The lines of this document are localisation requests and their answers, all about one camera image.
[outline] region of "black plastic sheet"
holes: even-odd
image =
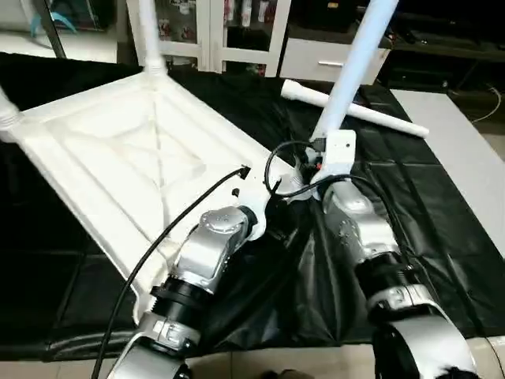
[[[0,85],[20,109],[139,71],[0,54]],[[320,115],[316,107],[281,99],[279,79],[171,76],[269,149],[291,138],[306,140]],[[406,117],[383,88],[364,87],[357,101]],[[353,172],[395,203],[405,232],[401,243],[425,267],[427,284],[447,314],[467,337],[505,334],[503,259],[426,143],[354,118],[344,127],[357,132]],[[8,331],[0,336],[0,359],[92,358],[124,282],[19,148],[0,144],[0,157],[2,216],[15,221],[0,238],[0,325]],[[385,215],[382,204],[362,190]],[[324,226],[320,206],[272,203],[267,216],[265,236],[230,262],[200,353],[368,342],[364,299],[339,241]],[[20,279],[14,284],[9,278],[16,271]],[[130,293],[109,355],[122,349],[132,331],[133,300]],[[30,332],[22,332],[27,320]]]

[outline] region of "wire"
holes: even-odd
[[[472,121],[472,123],[479,122],[485,120],[488,117],[493,116],[496,113],[496,111],[499,110],[499,106],[502,105],[502,94],[499,93],[499,91],[495,87],[489,87],[489,89],[493,91],[498,97],[498,103],[496,104],[495,108],[492,111],[490,111],[487,115],[476,118],[475,120]]]
[[[384,208],[386,209],[387,216],[389,217],[389,220],[391,221],[391,228],[393,229],[393,233],[395,236],[403,235],[402,229],[401,229],[401,224],[400,220],[398,217],[398,213],[395,211],[394,206],[392,205],[392,202],[387,199],[386,194],[374,183],[370,182],[367,178],[353,175],[353,174],[341,174],[341,175],[330,175],[327,176],[326,178],[323,178],[321,180],[318,180],[312,184],[309,184],[307,186],[304,186],[296,191],[289,192],[289,193],[276,193],[275,190],[279,186],[279,182],[276,183],[274,189],[270,187],[270,182],[269,182],[269,176],[270,176],[270,166],[271,162],[276,157],[279,152],[290,145],[294,144],[301,144],[310,148],[314,148],[314,144],[306,141],[287,141],[281,143],[277,148],[275,148],[270,156],[267,159],[267,163],[265,164],[265,171],[264,171],[264,185],[267,188],[267,191],[270,193],[272,197],[280,197],[280,198],[289,198],[289,197],[295,197],[298,196],[302,193],[305,193],[307,191],[310,191],[316,187],[321,186],[322,184],[332,184],[335,182],[342,182],[347,179],[354,180],[356,182],[360,182],[361,184],[365,185],[368,187],[383,203]],[[405,262],[408,265],[412,265],[409,259],[409,254],[404,250],[402,245],[399,245],[400,250],[402,252],[401,256],[405,260]]]
[[[112,327],[114,326],[114,320],[116,319],[116,316],[118,315],[119,308],[121,307],[121,304],[123,302],[123,299],[126,296],[126,293],[128,292],[129,287],[132,285],[133,280],[137,276],[138,272],[146,262],[146,260],[151,256],[151,254],[155,251],[156,247],[161,243],[163,239],[174,229],[174,227],[182,220],[184,219],[188,213],[190,213],[199,203],[201,203],[203,200],[205,200],[206,197],[208,197],[216,188],[221,186],[225,181],[228,179],[234,177],[235,175],[240,175],[242,178],[244,178],[247,173],[249,173],[249,168],[248,167],[243,167],[238,170],[230,172],[228,175],[224,176],[220,180],[216,182],[211,188],[209,188],[207,191],[205,191],[204,194],[202,194],[200,197],[198,197],[188,208],[186,208],[182,213],[175,218],[174,221],[172,221],[164,231],[159,235],[159,237],[149,246],[147,251],[144,253],[142,258],[137,262],[137,265],[135,268],[132,270],[132,272],[129,274],[128,279],[126,280],[125,284],[123,285],[121,292],[119,293],[118,298],[116,299],[116,303],[114,304],[114,308],[112,310],[112,313],[110,314],[109,317],[109,323],[107,325],[107,330],[105,331],[105,334],[103,335],[102,338],[102,344],[100,345],[100,350],[98,353],[98,357],[96,358],[95,361],[95,366],[93,367],[93,373],[91,376],[91,379],[98,379],[99,373],[100,373],[100,368],[102,367],[102,362],[103,358],[105,356],[105,350],[107,349],[107,343],[109,342],[110,335],[112,334]]]
[[[286,148],[288,146],[293,146],[293,145],[296,145],[296,144],[305,146],[307,148],[313,148],[311,142],[307,142],[307,141],[287,141],[287,142],[281,143],[279,146],[277,146],[276,148],[274,148],[272,150],[272,152],[270,153],[270,155],[268,156],[267,162],[265,164],[264,185],[265,185],[265,187],[267,187],[267,191],[270,193],[270,195],[272,197],[278,196],[278,194],[276,194],[275,190],[270,187],[270,182],[268,180],[268,177],[270,175],[271,162],[272,162],[272,160],[274,160],[274,158],[279,154],[279,152],[281,150],[283,150],[284,148]]]
[[[489,337],[484,337],[487,343],[489,343],[489,346],[494,353],[496,360],[498,361],[498,366],[499,369],[502,371],[502,377],[505,378],[505,370],[503,370],[503,365],[502,365],[502,360],[499,358],[498,352],[496,351],[495,347],[492,346],[492,342],[489,340]]]

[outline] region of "tile floor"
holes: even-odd
[[[108,63],[117,61],[118,39],[113,29],[107,33],[86,31],[79,31],[77,34],[66,31],[58,33],[68,59]],[[0,30],[0,51],[54,58],[47,36],[39,35],[32,39],[27,32]]]
[[[505,338],[490,342],[505,365]],[[483,379],[503,378],[490,344],[484,339],[469,340]],[[265,349],[208,355],[187,363],[194,379],[257,379],[266,371],[298,370],[315,379],[374,378],[373,353],[369,345],[305,349]],[[100,375],[105,378],[114,363],[104,362]],[[75,362],[0,362],[1,379],[88,379],[94,361]]]
[[[496,154],[505,162],[505,134],[487,134],[482,137],[491,145]]]

